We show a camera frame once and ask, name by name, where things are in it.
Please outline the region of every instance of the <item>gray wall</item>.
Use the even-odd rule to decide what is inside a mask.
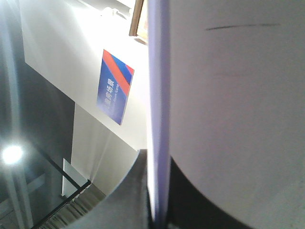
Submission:
[[[104,194],[125,178],[138,153],[80,106],[75,106],[71,164]]]
[[[304,21],[304,1],[171,2],[170,153],[256,229],[305,223]]]
[[[12,126],[16,126],[22,138],[39,145],[61,166],[63,157],[71,161],[74,102],[25,63],[17,3],[0,0],[0,149],[12,139]],[[18,112],[11,112],[10,79],[16,80],[13,88],[19,94],[20,102],[13,106],[19,110],[16,119],[13,114]],[[62,201],[62,175],[44,159],[34,159],[25,163],[27,181],[47,174],[46,184],[31,196],[37,221],[36,213],[44,216]],[[1,176],[0,184],[1,201],[8,197]]]

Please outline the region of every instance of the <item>black railing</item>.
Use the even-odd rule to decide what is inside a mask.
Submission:
[[[37,149],[37,152],[41,156],[43,156],[58,172],[60,172],[77,190],[68,198],[66,198],[62,203],[60,203],[56,208],[54,208],[43,219],[41,219],[38,223],[36,223],[31,229],[39,228],[46,221],[48,221],[48,219],[50,219],[56,212],[58,212],[61,208],[63,208],[68,203],[70,203],[78,194],[84,191],[91,184],[91,181],[87,180],[87,182],[84,185],[80,186],[59,165],[57,165],[43,149],[41,149],[38,145],[35,145],[35,148]]]
[[[91,184],[91,181],[88,180],[83,186],[81,186],[79,189],[77,189],[71,196],[69,196],[67,199],[65,199],[61,204],[59,204],[53,211],[51,211],[48,215],[46,215],[42,220],[40,220],[34,227],[31,229],[37,229],[42,224],[44,224],[46,221],[48,221],[49,218],[51,218],[56,212],[58,212],[61,208],[63,208],[66,204],[71,202],[78,194],[80,194],[82,191],[84,191],[89,185]]]

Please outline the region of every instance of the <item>sign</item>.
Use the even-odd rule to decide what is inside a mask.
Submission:
[[[134,69],[104,50],[97,106],[121,125]]]

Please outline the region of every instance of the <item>white wall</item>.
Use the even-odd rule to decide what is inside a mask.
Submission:
[[[77,0],[20,0],[26,63],[133,149],[147,148],[147,46],[128,37],[129,22]],[[135,69],[122,125],[96,106],[102,51]]]
[[[90,6],[93,6],[96,9],[103,9],[105,8],[105,4],[109,4],[109,3],[114,7],[117,7],[121,3],[129,8],[134,7],[135,4],[135,0],[78,0],[78,1],[83,2],[85,4],[89,4]]]
[[[305,225],[304,21],[304,1],[171,1],[170,153],[256,229]]]
[[[71,165],[110,194],[127,175],[138,156],[92,115],[75,106]]]
[[[84,178],[66,159],[63,159],[63,171],[65,171],[79,186],[83,186],[87,179]],[[62,176],[62,189],[61,195],[69,197],[71,196],[77,188],[67,180],[64,176]]]

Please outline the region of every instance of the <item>picture frame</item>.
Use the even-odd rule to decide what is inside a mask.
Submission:
[[[136,0],[129,30],[129,36],[137,37],[144,43],[148,41],[147,2],[148,0]]]

